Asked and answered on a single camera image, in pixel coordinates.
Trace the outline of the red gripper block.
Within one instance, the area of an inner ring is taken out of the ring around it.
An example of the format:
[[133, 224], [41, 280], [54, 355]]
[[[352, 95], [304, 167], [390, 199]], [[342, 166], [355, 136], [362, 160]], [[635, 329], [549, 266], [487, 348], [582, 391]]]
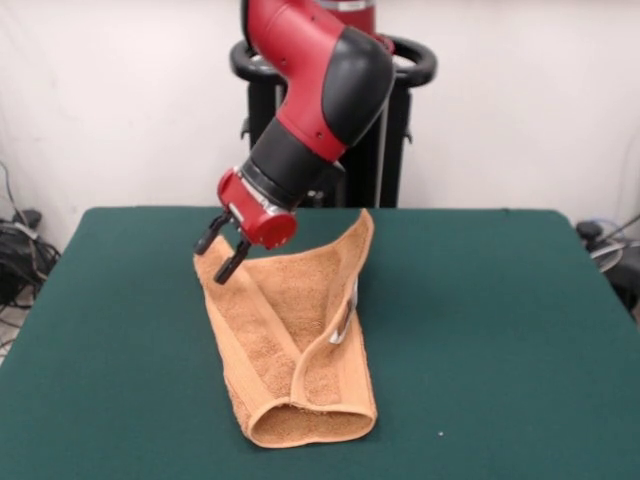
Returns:
[[246, 259], [250, 243], [266, 249], [288, 243], [297, 231], [295, 215], [271, 203], [242, 176], [238, 167], [229, 169], [217, 187], [218, 199], [228, 212], [216, 216], [194, 246], [195, 255], [203, 255], [219, 235], [231, 216], [250, 241], [241, 240], [214, 276], [217, 284], [226, 284]]

